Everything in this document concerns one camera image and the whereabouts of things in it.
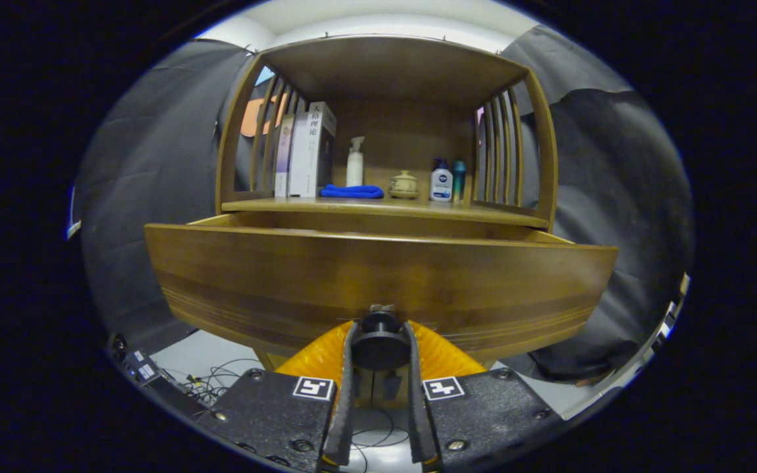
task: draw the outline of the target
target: jar lid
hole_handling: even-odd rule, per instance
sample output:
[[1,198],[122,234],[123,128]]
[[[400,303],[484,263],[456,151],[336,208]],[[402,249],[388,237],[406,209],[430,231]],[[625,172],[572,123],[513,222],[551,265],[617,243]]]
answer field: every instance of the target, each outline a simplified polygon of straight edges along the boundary
[[417,180],[416,177],[411,176],[411,174],[408,174],[407,170],[403,170],[402,174],[399,174],[398,176],[393,176],[391,177],[391,179],[406,179],[406,180],[413,180],[413,181]]

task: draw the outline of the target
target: white spray bottle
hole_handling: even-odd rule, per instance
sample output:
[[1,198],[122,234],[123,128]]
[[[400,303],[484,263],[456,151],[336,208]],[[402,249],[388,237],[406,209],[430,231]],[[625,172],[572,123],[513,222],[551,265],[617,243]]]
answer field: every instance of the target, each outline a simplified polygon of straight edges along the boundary
[[346,186],[364,185],[364,155],[360,153],[364,137],[352,138],[349,158],[346,159]]

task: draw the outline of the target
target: drawer front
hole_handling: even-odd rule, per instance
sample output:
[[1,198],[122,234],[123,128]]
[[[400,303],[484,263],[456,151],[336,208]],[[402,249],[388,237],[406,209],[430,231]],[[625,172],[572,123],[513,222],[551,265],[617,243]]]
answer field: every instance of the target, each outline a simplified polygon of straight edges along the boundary
[[397,237],[483,238],[515,242],[561,243],[568,240],[520,225],[451,221],[369,214],[319,212],[233,212],[195,221],[199,227],[255,227],[366,233]]
[[[230,222],[221,215],[217,222]],[[478,360],[579,332],[618,249],[483,238],[295,228],[145,225],[150,259],[180,320],[291,356],[372,304],[437,330]],[[249,219],[264,218],[246,215]]]

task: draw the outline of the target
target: blue towel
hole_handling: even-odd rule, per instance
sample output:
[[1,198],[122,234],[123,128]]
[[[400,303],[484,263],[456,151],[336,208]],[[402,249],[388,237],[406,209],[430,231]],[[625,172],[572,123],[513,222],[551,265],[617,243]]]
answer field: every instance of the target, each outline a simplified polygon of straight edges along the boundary
[[384,191],[377,186],[336,187],[327,185],[321,189],[321,197],[382,198]]

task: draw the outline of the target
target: book spine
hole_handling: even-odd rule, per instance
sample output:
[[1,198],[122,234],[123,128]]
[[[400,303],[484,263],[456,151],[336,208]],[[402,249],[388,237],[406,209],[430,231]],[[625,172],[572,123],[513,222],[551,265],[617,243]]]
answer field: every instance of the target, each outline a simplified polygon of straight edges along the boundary
[[288,170],[291,165],[291,146],[294,144],[294,114],[283,116],[276,155],[274,197],[288,197]]
[[291,146],[291,165],[288,170],[288,195],[301,197],[306,194],[306,177],[309,155],[308,144],[308,112],[297,114],[294,123],[294,144]]
[[309,160],[307,162],[308,179],[306,182],[307,195],[317,194],[317,171],[319,159],[319,143],[321,143],[321,130],[323,128],[323,114],[325,105],[323,102],[313,102],[309,105],[309,140],[307,145]]

